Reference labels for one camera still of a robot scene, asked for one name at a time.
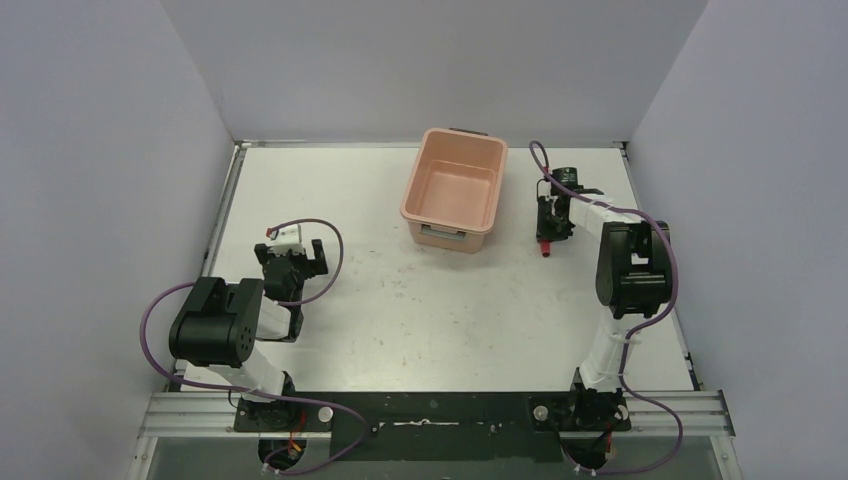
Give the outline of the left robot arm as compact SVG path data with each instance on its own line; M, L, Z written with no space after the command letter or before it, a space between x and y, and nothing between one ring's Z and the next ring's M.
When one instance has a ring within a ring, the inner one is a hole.
M329 272L321 240L312 240L311 247L307 253L294 241L255 245L262 278L235 284L199 278L171 326L169 350L175 358L240 388L231 396L237 431L290 431L309 423L310 408L292 399L291 376L273 366L256 344L293 343L300 336L305 283Z

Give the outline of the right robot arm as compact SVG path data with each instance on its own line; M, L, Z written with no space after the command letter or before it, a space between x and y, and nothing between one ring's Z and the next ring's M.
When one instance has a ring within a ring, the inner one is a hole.
M629 426L621 379L636 343L634 328L651 319L672 293L670 260L661 237L637 215L609 208L597 189L578 181L574 167L544 167L549 191L537 195L535 238L544 257L576 230L598 241L595 292L603 310L586 358L577 368L563 406L548 420L565 431L605 431Z

